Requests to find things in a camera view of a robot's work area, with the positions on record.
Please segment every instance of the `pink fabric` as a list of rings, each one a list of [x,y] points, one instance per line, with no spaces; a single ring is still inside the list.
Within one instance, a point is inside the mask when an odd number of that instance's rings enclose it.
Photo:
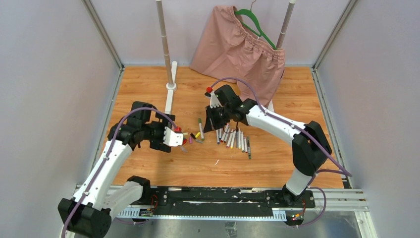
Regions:
[[[268,106],[284,75],[284,49],[274,50],[258,39],[242,26],[241,16],[235,16],[234,11],[234,6],[213,8],[190,68],[217,79],[244,79],[255,89],[261,104]],[[244,84],[239,82],[238,87],[242,100],[254,99]]]

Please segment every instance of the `clothes hanger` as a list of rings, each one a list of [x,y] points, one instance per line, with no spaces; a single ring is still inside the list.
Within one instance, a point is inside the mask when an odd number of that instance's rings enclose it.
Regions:
[[[255,27],[257,28],[259,33],[254,31],[251,27],[247,26],[243,22],[241,22],[242,25],[244,25],[246,28],[248,28],[250,31],[252,31],[254,34],[256,34],[258,37],[261,37],[261,36],[264,37],[264,39],[267,40],[267,42],[271,45],[271,47],[273,47],[273,49],[277,50],[275,44],[273,44],[273,42],[271,42],[271,40],[268,38],[268,36],[261,29],[260,23],[258,22],[257,17],[252,13],[252,4],[254,4],[256,1],[257,0],[255,0],[251,3],[251,8],[249,10],[248,9],[241,9],[239,11],[235,11],[234,14],[235,15],[245,15],[245,16],[249,17],[252,20],[252,22],[255,24]]]

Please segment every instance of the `white wall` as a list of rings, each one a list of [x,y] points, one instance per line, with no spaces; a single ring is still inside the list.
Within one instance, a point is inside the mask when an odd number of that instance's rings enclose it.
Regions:
[[[154,0],[92,0],[125,64],[163,64]],[[252,0],[163,0],[171,60],[189,64],[215,5],[249,9]],[[288,0],[258,0],[252,11],[274,44]],[[298,0],[284,41],[286,63],[313,64],[348,0]]]
[[[118,69],[80,0],[0,0],[0,233],[58,237]]]
[[[420,1],[359,1],[320,80],[380,238],[418,237]]]

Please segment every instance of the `wooden table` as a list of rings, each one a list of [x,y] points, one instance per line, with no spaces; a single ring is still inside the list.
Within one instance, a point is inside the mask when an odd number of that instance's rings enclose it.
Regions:
[[[172,113],[183,132],[199,131],[198,117],[205,120],[205,106],[209,99],[205,90],[215,81],[188,67],[179,67],[176,76]],[[134,101],[151,103],[164,111],[166,101],[165,67],[127,67],[111,116],[110,128],[131,109]],[[319,122],[328,133],[319,105],[311,72],[308,67],[286,68],[284,79],[274,99],[275,112],[287,118]],[[240,125],[250,136],[252,159],[240,150],[217,145],[215,132],[206,133],[203,144],[185,144],[188,153],[172,148],[171,153],[149,148],[143,141],[125,161],[113,184],[124,184],[132,175],[150,179],[152,185],[168,186],[227,186],[227,187],[282,187],[293,171],[292,148],[286,142],[255,127]],[[330,161],[322,168],[337,169]],[[320,174],[313,185],[323,188],[342,188],[337,174]]]

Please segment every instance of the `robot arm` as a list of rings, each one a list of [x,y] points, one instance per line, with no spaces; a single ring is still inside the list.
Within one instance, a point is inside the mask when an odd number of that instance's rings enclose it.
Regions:
[[[144,107],[153,108],[153,105],[135,102],[132,110]],[[142,203],[148,201],[151,192],[150,181],[137,176],[129,178],[122,188],[108,197],[107,192],[122,164],[136,146],[140,148],[141,141],[148,140],[150,148],[167,153],[171,151],[171,147],[182,145],[183,135],[180,129],[177,132],[172,131],[168,127],[170,126],[169,121],[157,113],[156,117],[159,121],[147,123],[150,120],[150,115],[151,111],[132,113],[127,118],[127,123],[118,129],[112,153],[107,157],[107,151],[111,147],[112,138],[117,130],[117,124],[113,126],[104,151],[86,181],[71,199],[63,198],[60,201],[58,211],[65,223],[77,202],[83,198],[70,218],[67,227],[69,231],[88,237],[104,237],[111,226],[111,221],[123,209],[134,201]],[[174,115],[167,116],[171,120],[175,120]]]
[[[305,124],[273,112],[270,112],[270,114],[291,122],[293,125],[290,126],[285,122],[269,117],[265,113],[266,108],[263,107],[264,111],[262,111],[256,101],[251,99],[242,102],[229,85],[224,85],[211,93],[207,93],[207,96],[210,96],[210,105],[206,107],[204,132],[223,128],[232,119],[245,125],[263,129],[292,146],[295,169],[283,188],[282,196],[288,204],[298,201],[311,178],[326,161],[327,156],[301,131],[296,129],[296,126],[307,131],[331,154],[331,147],[321,126],[315,121]]]

